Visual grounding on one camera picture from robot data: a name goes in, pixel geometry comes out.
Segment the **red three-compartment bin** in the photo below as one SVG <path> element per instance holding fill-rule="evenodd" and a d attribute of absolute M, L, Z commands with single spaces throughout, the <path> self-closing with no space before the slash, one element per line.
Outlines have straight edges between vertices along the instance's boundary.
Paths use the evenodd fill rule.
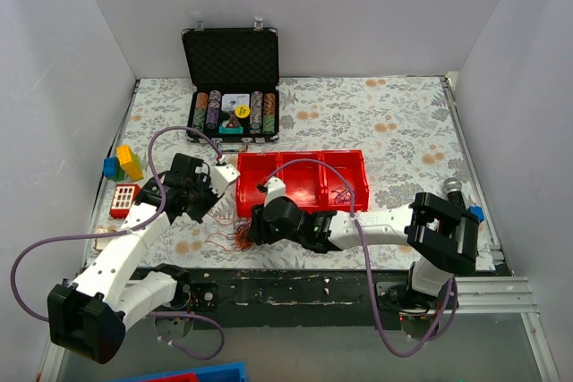
<path fill-rule="evenodd" d="M 238 156 L 240 178 L 236 188 L 236 209 L 240 217 L 249 217 L 254 205 L 264 201 L 258 184 L 278 167 L 292 160 L 310 159 L 278 172 L 286 185 L 286 196 L 308 212 L 349 210 L 350 192 L 343 184 L 348 181 L 355 192 L 355 210 L 369 206 L 370 188 L 363 152 L 352 150 L 321 150 L 294 152 L 244 153 Z"/>

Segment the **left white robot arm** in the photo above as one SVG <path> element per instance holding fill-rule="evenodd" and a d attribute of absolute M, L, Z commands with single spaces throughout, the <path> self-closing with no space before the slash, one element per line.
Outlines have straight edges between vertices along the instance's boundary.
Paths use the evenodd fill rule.
<path fill-rule="evenodd" d="M 201 222 L 238 177 L 237 170 L 223 161 L 209 166 L 199 158 L 176 154 L 168 171 L 141 188 L 118 237 L 71 283 L 51 290 L 51 341 L 105 364 L 116 355 L 127 331 L 155 309 L 187 310 L 192 288 L 184 269 L 161 264 L 135 284 L 131 277 L 178 217 Z"/>

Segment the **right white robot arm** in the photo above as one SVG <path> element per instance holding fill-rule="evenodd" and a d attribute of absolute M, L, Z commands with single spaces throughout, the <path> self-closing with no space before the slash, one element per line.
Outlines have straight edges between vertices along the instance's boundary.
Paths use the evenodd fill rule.
<path fill-rule="evenodd" d="M 252 208 L 247 238 L 258 246 L 288 240 L 315 253 L 407 245 L 420 258 L 405 296 L 421 309 L 435 301 L 451 277 L 471 276 L 476 270 L 483 213 L 466 205 L 458 183 L 447 184 L 444 191 L 443 198 L 418 192 L 409 205 L 355 216 L 336 210 L 309 213 L 288 197 L 276 197 Z"/>

